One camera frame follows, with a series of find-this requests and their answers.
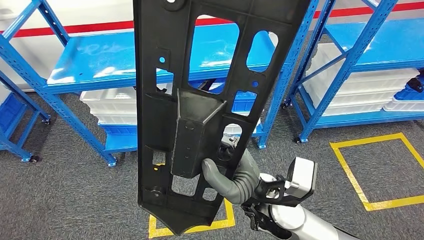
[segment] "blue shelving unit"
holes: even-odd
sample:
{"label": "blue shelving unit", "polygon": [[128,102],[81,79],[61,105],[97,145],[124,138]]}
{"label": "blue shelving unit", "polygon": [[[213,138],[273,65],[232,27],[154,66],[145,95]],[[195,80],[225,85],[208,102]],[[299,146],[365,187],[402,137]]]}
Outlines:
{"label": "blue shelving unit", "polygon": [[[319,0],[311,1],[276,83],[266,119],[253,135],[259,137],[260,148],[266,147],[271,126],[318,2]],[[64,46],[63,53],[48,79],[40,77],[9,44],[9,40],[36,9]],[[189,81],[226,78],[233,56],[231,50],[234,50],[236,45],[238,32],[235,24],[196,27]],[[273,52],[274,46],[268,33],[261,31],[255,37],[246,65],[253,71],[262,72],[268,67]],[[3,35],[0,35],[0,56],[103,157],[108,166],[116,165],[116,159],[111,153],[137,149],[137,138],[134,135],[107,134],[106,144],[101,144],[58,96],[134,86],[136,67],[133,32],[69,37],[46,0],[32,0]],[[169,83],[172,79],[171,73],[158,69],[157,83]]]}
{"label": "blue shelving unit", "polygon": [[[298,141],[307,142],[314,129],[354,126],[363,124],[386,123],[395,121],[417,120],[424,118],[424,112],[378,112],[322,116],[333,100],[343,82],[353,72],[366,72],[402,68],[422,68],[424,66],[424,18],[401,19],[386,21],[387,16],[397,3],[397,0],[363,0],[374,10],[368,22],[343,23],[326,25],[333,9],[335,0],[328,0],[323,7],[323,15],[312,34],[306,54],[290,87],[288,98],[283,107],[293,105],[303,131]],[[304,76],[312,53],[322,34],[327,34],[340,50],[340,56],[331,60],[315,72]],[[316,76],[338,61],[345,59],[338,74],[325,93],[322,101],[314,107],[302,83]],[[308,110],[309,120],[306,121],[296,94],[300,95]]]}
{"label": "blue shelving unit", "polygon": [[[11,94],[0,105],[0,150],[8,150],[19,156],[22,162],[29,162],[33,159],[33,155],[29,151],[22,149],[25,140],[39,116],[42,122],[46,124],[50,123],[50,116],[1,71],[0,82],[11,91]],[[14,143],[10,138],[27,110],[32,111],[31,119],[17,143]]]}

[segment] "blue shelf board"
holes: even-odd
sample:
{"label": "blue shelf board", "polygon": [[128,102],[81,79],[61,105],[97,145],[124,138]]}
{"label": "blue shelf board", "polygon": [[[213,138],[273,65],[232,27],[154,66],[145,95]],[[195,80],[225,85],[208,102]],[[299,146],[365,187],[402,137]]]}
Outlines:
{"label": "blue shelf board", "polygon": [[[351,49],[366,22],[330,24],[325,33],[339,49]],[[424,67],[424,18],[388,20],[353,67],[355,72]]]}
{"label": "blue shelf board", "polygon": [[[239,35],[235,23],[195,27],[189,80],[225,78]],[[267,69],[274,46],[259,32],[247,58],[256,72]],[[170,83],[171,73],[157,69],[157,83]],[[47,80],[53,94],[136,85],[134,32],[71,37]]]}
{"label": "blue shelf board", "polygon": [[[300,97],[303,99],[309,114],[315,112],[314,105],[309,94],[303,87],[299,88]],[[380,111],[353,113],[334,116],[322,116],[315,129],[346,127],[365,124],[391,123],[398,121],[423,120],[424,112],[421,111]]]}
{"label": "blue shelf board", "polygon": [[[260,137],[265,134],[262,123],[256,127],[256,133],[252,134],[252,138]],[[105,153],[122,153],[137,151],[137,135],[136,134],[107,134]]]}

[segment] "mounting bracket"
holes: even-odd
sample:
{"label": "mounting bracket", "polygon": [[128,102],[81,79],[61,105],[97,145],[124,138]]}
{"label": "mounting bracket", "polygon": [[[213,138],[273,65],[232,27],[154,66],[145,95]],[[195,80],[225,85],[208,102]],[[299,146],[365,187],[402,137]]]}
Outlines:
{"label": "mounting bracket", "polygon": [[[223,201],[203,199],[201,162],[212,159],[232,178],[281,71],[310,0],[134,0],[138,116],[138,204],[174,234],[211,225]],[[189,85],[189,63],[200,15],[237,24],[239,37],[223,91],[209,93]],[[254,36],[273,32],[278,45],[263,72],[249,70],[246,60]],[[156,69],[173,73],[172,95],[158,91]],[[256,93],[248,116],[232,113],[237,91]],[[242,134],[230,159],[220,159],[224,128],[238,124]],[[153,165],[154,151],[165,153]],[[173,175],[199,176],[193,196],[172,191]]]}

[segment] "yellow tape square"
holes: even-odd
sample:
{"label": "yellow tape square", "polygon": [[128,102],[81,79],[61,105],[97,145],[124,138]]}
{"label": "yellow tape square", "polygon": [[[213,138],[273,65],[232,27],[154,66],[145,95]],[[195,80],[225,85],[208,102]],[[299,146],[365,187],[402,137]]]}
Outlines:
{"label": "yellow tape square", "polygon": [[405,135],[402,132],[389,134],[389,135],[383,135],[383,136],[375,136],[375,137],[368,137],[368,138],[362,138],[357,140],[350,140],[350,141],[330,142],[330,146],[333,149],[335,155],[337,156],[337,159],[340,162],[341,167],[346,173],[347,178],[350,180],[350,183],[352,183],[353,188],[355,189],[356,193],[359,196],[360,201],[362,202],[363,206],[365,207],[367,211],[391,209],[391,208],[424,203],[424,195],[405,197],[405,198],[399,198],[399,199],[388,200],[388,201],[369,202],[361,186],[359,186],[357,179],[355,178],[354,174],[352,173],[351,169],[346,163],[345,158],[340,152],[340,148],[352,147],[352,146],[363,145],[363,144],[371,144],[371,143],[377,143],[377,142],[383,142],[383,141],[389,141],[389,140],[396,140],[396,139],[400,139],[406,145],[406,147],[409,149],[409,151],[412,153],[412,155],[418,161],[421,167],[424,168],[424,160],[421,158],[421,156],[418,154],[418,152],[415,150],[415,148],[412,146],[412,144],[408,141],[408,139],[405,137]]}
{"label": "yellow tape square", "polygon": [[[224,204],[225,204],[226,219],[213,221],[212,225],[210,226],[192,227],[189,230],[185,231],[185,234],[230,228],[235,226],[236,220],[234,219],[233,205],[229,201],[227,201],[225,198],[224,198]],[[164,236],[171,236],[171,235],[174,235],[174,234],[167,227],[156,228],[156,218],[150,215],[148,219],[148,238],[149,239],[164,237]]]}

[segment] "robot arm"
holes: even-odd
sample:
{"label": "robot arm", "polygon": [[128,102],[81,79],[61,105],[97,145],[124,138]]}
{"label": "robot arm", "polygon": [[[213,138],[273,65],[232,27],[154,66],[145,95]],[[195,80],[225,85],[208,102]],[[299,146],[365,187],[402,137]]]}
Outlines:
{"label": "robot arm", "polygon": [[250,228],[282,240],[358,240],[303,208],[300,203],[315,189],[317,164],[296,157],[286,178],[260,173],[246,149],[233,180],[219,173],[214,162],[205,159],[206,181],[233,204],[241,204],[250,218]]}

